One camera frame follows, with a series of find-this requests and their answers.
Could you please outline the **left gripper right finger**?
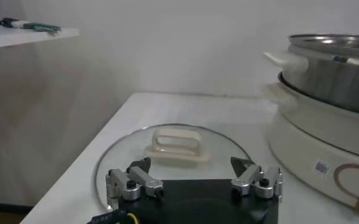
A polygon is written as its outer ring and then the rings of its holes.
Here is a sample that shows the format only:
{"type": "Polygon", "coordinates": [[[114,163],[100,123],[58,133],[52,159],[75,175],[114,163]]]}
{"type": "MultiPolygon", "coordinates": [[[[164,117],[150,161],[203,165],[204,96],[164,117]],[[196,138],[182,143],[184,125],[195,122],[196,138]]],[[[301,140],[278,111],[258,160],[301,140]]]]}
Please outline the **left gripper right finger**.
{"type": "Polygon", "coordinates": [[[264,171],[248,159],[230,158],[236,178],[231,180],[232,192],[236,198],[255,196],[265,200],[272,198],[282,201],[283,175],[279,167],[269,167],[264,171]]]}

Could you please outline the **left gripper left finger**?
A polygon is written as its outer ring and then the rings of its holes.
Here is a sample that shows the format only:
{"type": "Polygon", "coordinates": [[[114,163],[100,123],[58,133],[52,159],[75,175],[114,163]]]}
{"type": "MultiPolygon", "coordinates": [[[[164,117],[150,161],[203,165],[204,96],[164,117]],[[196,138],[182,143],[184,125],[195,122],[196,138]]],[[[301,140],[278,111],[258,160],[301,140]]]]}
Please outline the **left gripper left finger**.
{"type": "Polygon", "coordinates": [[[133,161],[123,172],[121,169],[110,169],[105,176],[106,198],[108,207],[115,209],[119,201],[133,202],[147,197],[160,198],[163,195],[163,181],[149,175],[151,159],[145,157],[133,161]]]}

